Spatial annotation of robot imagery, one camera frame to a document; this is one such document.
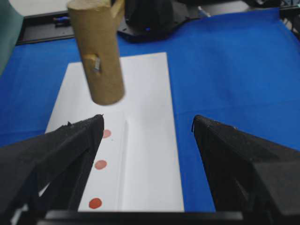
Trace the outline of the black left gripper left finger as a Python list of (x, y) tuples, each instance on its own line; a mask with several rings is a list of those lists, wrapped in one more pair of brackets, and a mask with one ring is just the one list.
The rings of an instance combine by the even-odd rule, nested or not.
[(0, 222), (24, 205), (77, 210), (104, 132), (101, 114), (0, 149)]

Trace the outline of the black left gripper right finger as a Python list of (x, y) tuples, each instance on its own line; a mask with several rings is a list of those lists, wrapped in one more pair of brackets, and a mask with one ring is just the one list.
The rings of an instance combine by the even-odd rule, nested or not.
[(220, 224), (299, 224), (297, 150), (201, 115), (192, 132)]

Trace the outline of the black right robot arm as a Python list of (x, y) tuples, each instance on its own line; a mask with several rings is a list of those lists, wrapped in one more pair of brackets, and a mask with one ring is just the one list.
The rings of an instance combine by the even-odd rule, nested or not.
[(159, 30), (186, 19), (187, 6), (175, 0), (125, 1), (125, 24), (136, 30)]

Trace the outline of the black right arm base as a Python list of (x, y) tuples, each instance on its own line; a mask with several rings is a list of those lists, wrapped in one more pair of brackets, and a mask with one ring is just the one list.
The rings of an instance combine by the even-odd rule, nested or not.
[[(159, 30), (136, 30), (125, 24), (123, 16), (117, 33), (129, 42), (145, 42), (164, 39), (184, 23), (212, 15), (246, 12), (249, 10), (279, 8), (280, 18), (296, 20), (300, 29), (300, 2), (298, 0), (177, 0), (187, 6), (190, 19), (163, 27)], [(17, 45), (73, 38), (74, 32), (68, 11), (24, 17)]]

